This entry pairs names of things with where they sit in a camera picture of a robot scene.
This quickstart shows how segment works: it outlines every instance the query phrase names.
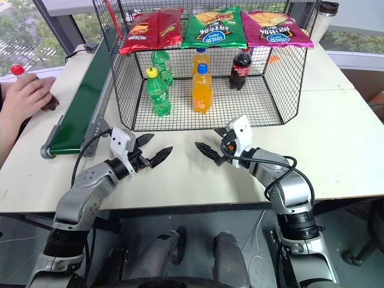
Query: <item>blue bottle cap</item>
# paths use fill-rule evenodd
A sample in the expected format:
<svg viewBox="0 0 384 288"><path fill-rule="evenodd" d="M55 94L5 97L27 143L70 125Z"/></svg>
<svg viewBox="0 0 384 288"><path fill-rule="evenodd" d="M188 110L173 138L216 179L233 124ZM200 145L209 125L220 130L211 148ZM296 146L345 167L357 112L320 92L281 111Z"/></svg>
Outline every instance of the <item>blue bottle cap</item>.
<svg viewBox="0 0 384 288"><path fill-rule="evenodd" d="M199 74L206 74L208 73L208 65L201 63L197 66L197 72Z"/></svg>

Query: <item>metal wire rack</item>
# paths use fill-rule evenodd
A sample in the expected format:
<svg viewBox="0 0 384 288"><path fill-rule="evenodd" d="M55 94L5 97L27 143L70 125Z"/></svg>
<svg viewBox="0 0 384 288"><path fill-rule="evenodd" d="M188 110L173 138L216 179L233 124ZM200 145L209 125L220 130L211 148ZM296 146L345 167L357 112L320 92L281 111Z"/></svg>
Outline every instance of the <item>metal wire rack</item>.
<svg viewBox="0 0 384 288"><path fill-rule="evenodd" d="M196 113L192 105L192 55L194 49L180 44L167 47L173 72L169 87L170 115L159 117L146 92L145 69L152 66L152 51L120 55L133 17L150 11L182 7L181 31L184 36L190 14L238 6L242 10L286 13L300 28L311 33L320 0L93 0L101 30L110 51L115 92L121 122L134 131L192 130L223 127L233 118L246 114L253 127L281 125L298 113L306 48L257 47L251 49L250 75L240 91L229 89L228 78L238 49L212 47L212 106L206 114ZM118 37L108 2L123 34Z"/></svg>

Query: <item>red bottle cap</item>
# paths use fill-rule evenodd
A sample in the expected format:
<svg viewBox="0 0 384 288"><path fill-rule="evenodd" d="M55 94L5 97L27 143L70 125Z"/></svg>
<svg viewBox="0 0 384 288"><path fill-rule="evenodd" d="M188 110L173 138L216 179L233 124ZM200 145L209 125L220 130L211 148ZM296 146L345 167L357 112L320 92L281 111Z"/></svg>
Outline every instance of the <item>red bottle cap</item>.
<svg viewBox="0 0 384 288"><path fill-rule="evenodd" d="M24 68L20 64L15 64L11 67L11 72L15 75L21 75L25 72Z"/></svg>

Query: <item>window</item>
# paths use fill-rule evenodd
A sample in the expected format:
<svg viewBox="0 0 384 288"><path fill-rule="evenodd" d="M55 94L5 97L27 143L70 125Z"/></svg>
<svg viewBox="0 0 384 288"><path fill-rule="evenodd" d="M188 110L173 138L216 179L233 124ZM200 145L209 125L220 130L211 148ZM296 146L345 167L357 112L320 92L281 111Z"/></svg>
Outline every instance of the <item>window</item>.
<svg viewBox="0 0 384 288"><path fill-rule="evenodd" d="M325 50L384 54L384 37L328 30L320 41Z"/></svg>
<svg viewBox="0 0 384 288"><path fill-rule="evenodd" d="M26 71L64 65L65 53L31 0L0 2L0 77L12 64Z"/></svg>
<svg viewBox="0 0 384 288"><path fill-rule="evenodd" d="M103 36L96 13L73 15L73 19L86 42L100 42Z"/></svg>

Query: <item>bag of chips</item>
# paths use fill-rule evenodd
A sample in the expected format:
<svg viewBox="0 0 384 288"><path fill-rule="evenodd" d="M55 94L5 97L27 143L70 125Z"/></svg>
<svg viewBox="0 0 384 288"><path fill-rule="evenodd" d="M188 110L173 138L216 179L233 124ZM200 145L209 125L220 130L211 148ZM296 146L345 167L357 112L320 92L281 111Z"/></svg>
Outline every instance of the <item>bag of chips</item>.
<svg viewBox="0 0 384 288"><path fill-rule="evenodd" d="M158 49L182 41L180 17L182 8L159 10L158 12Z"/></svg>
<svg viewBox="0 0 384 288"><path fill-rule="evenodd" d="M130 32L120 54L138 50L162 49L179 43L182 8L157 10L135 15Z"/></svg>
<svg viewBox="0 0 384 288"><path fill-rule="evenodd" d="M203 12L189 17L181 47L209 46L247 48L238 7Z"/></svg>
<svg viewBox="0 0 384 288"><path fill-rule="evenodd" d="M241 18L250 47L313 47L311 39L286 14L241 11Z"/></svg>

